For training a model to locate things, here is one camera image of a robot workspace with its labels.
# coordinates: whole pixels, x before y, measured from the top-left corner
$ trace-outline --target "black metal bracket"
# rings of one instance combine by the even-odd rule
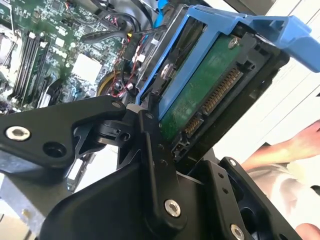
[[[101,96],[1,117],[0,172],[44,184],[62,181],[76,157],[74,130],[101,120],[121,120],[125,113],[121,102]],[[10,139],[8,129],[15,126],[25,128],[29,137]]]

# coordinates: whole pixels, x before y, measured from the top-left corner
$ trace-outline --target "circuit board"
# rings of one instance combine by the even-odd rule
[[[115,67],[118,53],[123,46],[122,39],[115,37],[96,44],[81,43],[80,38],[83,35],[107,31],[109,28],[101,22],[81,24],[75,21],[74,16],[88,23],[97,19],[79,4],[72,9],[71,15],[64,0],[12,0],[8,3],[11,11],[6,4],[1,4],[3,1],[0,1],[0,20],[13,22],[16,30],[21,32],[22,42],[28,37],[27,33],[33,33],[48,43],[41,79],[63,79],[61,102],[93,97],[98,82]],[[95,79],[87,81],[85,77],[79,78],[75,68],[84,76],[89,76],[91,71],[88,65],[84,66],[88,69],[75,67],[79,56],[100,64]]]

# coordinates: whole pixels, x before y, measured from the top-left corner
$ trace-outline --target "silver screw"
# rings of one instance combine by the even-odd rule
[[[154,118],[154,116],[152,116],[150,113],[146,113],[145,114],[148,118],[150,118],[150,119],[153,119]]]
[[[235,236],[235,238],[237,240],[245,240],[245,235],[244,235],[243,231],[240,229],[240,227],[238,227],[235,224],[231,224],[230,229],[231,229],[233,236]]]
[[[234,160],[232,160],[232,159],[230,159],[230,163],[231,163],[231,165],[234,166],[234,167],[237,165],[236,162],[235,162]]]
[[[172,217],[179,217],[181,215],[181,209],[179,204],[172,199],[168,199],[164,202],[164,208],[168,214],[170,214]]]
[[[112,105],[115,106],[118,109],[121,108],[121,105],[119,103],[115,102],[115,101],[112,103]]]
[[[239,38],[234,37],[234,38],[232,38],[232,40],[229,42],[228,48],[229,48],[229,49],[234,49],[234,48],[238,45],[238,43],[239,43]]]
[[[160,77],[162,79],[167,75],[171,65],[172,65],[172,63],[168,63],[167,65],[164,66],[164,68],[163,68],[163,70],[162,70],[162,72],[160,74]]]
[[[30,138],[31,133],[23,126],[12,126],[5,131],[5,135],[14,141],[25,141]]]
[[[21,215],[24,216],[26,219],[29,219],[31,217],[30,212],[28,211],[28,209],[23,209],[21,211]]]

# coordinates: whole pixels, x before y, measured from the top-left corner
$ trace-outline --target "red wire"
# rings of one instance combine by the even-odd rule
[[[145,35],[141,38],[140,42],[139,42],[139,50],[137,52],[137,57],[139,56],[139,54],[141,53],[141,50],[142,50],[142,42],[145,38]],[[120,57],[118,57],[118,59],[115,61],[114,65],[116,65],[118,63],[118,60],[120,59]],[[118,98],[120,97],[122,94],[125,93],[126,91],[126,88],[129,86],[129,84],[132,82],[132,78],[133,76],[135,75],[135,70],[136,70],[136,66],[137,66],[137,63],[138,63],[138,60],[136,59],[134,64],[133,64],[133,67],[132,67],[132,71],[131,71],[131,75],[129,77],[129,81],[127,82],[127,84],[124,86],[124,88],[121,90],[121,92],[119,92],[118,94],[112,94],[112,97],[115,97],[115,98]],[[116,68],[114,68],[114,78],[113,78],[113,83],[112,85],[110,86],[110,88],[113,88],[114,85],[116,84]]]

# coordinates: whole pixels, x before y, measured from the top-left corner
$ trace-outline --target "cable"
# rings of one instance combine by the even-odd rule
[[[151,34],[151,33],[158,33],[158,32],[162,32],[165,31],[167,29],[166,25],[161,25],[157,28],[152,28],[152,29],[147,29],[147,30],[143,30],[143,31],[137,31],[134,32],[133,34]],[[95,32],[91,32],[88,33],[86,35],[83,35],[80,38],[80,41],[83,42],[84,44],[96,44],[102,41],[105,41],[109,38],[114,38],[114,37],[119,37],[122,39],[127,40],[127,32],[123,31],[123,30],[119,30],[119,31],[95,31]]]
[[[161,26],[158,26],[156,28],[151,28],[151,29],[147,29],[147,30],[143,30],[143,31],[136,31],[134,32],[133,34],[153,34],[153,33],[158,33],[158,32],[162,32],[162,31],[165,31],[167,30],[167,25],[161,25]]]
[[[146,7],[139,0],[131,0],[131,2],[133,2],[137,6],[137,8],[140,9],[140,11],[145,15],[146,19],[148,19],[150,23],[150,27],[152,28],[154,26],[154,23]]]
[[[80,41],[84,44],[96,44],[114,37],[119,37],[125,39],[126,41],[128,40],[126,31],[95,31],[83,35],[80,38]]]
[[[99,8],[101,11],[108,15],[112,16],[121,16],[125,21],[129,22],[132,25],[133,31],[136,30],[141,31],[141,25],[140,22],[132,15],[123,13],[123,12],[111,12],[106,9],[100,4],[99,0],[90,0],[97,8]]]

